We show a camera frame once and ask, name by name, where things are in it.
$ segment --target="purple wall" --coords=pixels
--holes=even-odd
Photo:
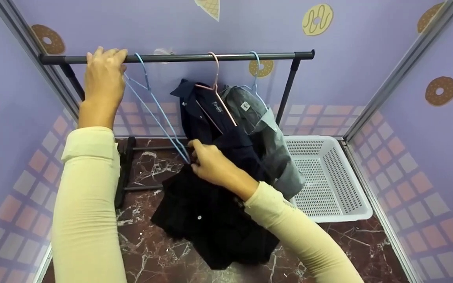
[[[72,124],[0,19],[0,282],[31,282],[43,259]]]
[[[417,38],[417,24],[426,10],[442,0],[327,0],[328,14],[317,14],[323,28],[309,32],[307,12],[320,2],[307,0],[262,2],[245,0],[140,1],[98,0],[96,5],[76,0],[14,0],[31,26],[50,27],[62,38],[64,54],[83,55],[98,45],[125,47],[129,52],[247,53],[293,52],[316,50],[313,61],[304,61],[295,79],[286,108],[289,122],[282,125],[288,134],[319,132],[343,133],[344,121],[323,120],[337,129],[314,130],[306,111],[311,106],[338,106],[354,109],[364,106],[381,86],[397,62]],[[198,3],[207,2],[219,9],[206,11]],[[50,52],[62,52],[51,49]],[[222,62],[220,81],[228,84],[251,84],[248,62]],[[259,94],[267,104],[279,103],[289,72],[290,61],[276,61],[272,72],[259,79]],[[167,103],[172,121],[179,128],[177,99],[169,92],[182,77],[210,83],[214,80],[214,63],[151,63],[147,65],[154,94]],[[74,66],[80,79],[83,66]],[[132,64],[128,75],[142,82],[140,66]],[[144,100],[152,102],[141,91]],[[162,136],[162,131],[145,115],[143,108],[127,91],[125,108],[119,113],[119,136]],[[292,107],[297,110],[289,113]]]
[[[354,140],[355,151],[412,265],[453,282],[453,99],[426,100],[438,77],[452,94],[453,22]]]

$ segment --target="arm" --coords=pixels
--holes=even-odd
[[[85,101],[63,153],[52,251],[57,283],[125,283],[114,207],[120,157],[113,121],[125,82],[127,50],[87,54]]]
[[[318,283],[362,283],[363,279],[345,253],[319,225],[310,220],[264,182],[257,182],[237,168],[214,145],[190,142],[198,161],[195,174],[238,195],[246,212],[259,225],[292,249]]]
[[[56,282],[126,282],[113,205],[120,172],[113,131],[71,132],[63,161],[52,226]]]
[[[293,250],[318,283],[362,283],[340,246],[270,185],[261,182],[246,212]]]

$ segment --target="arm sleeve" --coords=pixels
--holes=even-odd
[[[246,213],[293,250],[318,283],[363,282],[331,236],[267,183],[260,182],[245,205]]]
[[[113,131],[70,133],[52,224],[57,283],[126,283],[114,199],[120,157]]]

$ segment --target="hand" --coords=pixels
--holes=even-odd
[[[112,49],[104,52],[97,48],[87,53],[85,71],[85,101],[80,106],[79,128],[101,126],[113,128],[115,113],[123,98],[125,81],[122,65],[127,50]]]
[[[228,160],[216,145],[203,145],[200,140],[191,140],[188,146],[193,147],[193,172],[209,183],[219,185],[232,191],[247,201],[258,188],[258,182],[245,171]]]

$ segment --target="hanger hook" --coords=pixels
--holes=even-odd
[[[219,61],[218,57],[216,57],[216,54],[214,52],[207,52],[207,54],[211,54],[214,57],[214,60],[216,60],[216,78],[214,79],[214,85],[212,88],[217,91],[218,90],[218,77],[219,77]]]
[[[141,62],[142,69],[144,70],[144,79],[146,80],[146,87],[149,91],[151,91],[151,86],[149,85],[149,79],[148,79],[148,72],[146,72],[146,66],[144,66],[144,62],[142,61],[141,56],[137,52],[135,52],[134,54],[139,59],[139,62]]]
[[[258,64],[258,67],[256,68],[255,82],[253,84],[253,89],[256,91],[256,89],[258,88],[258,84],[257,84],[258,73],[260,72],[260,57],[258,56],[256,51],[250,51],[249,53],[255,54],[256,62]]]

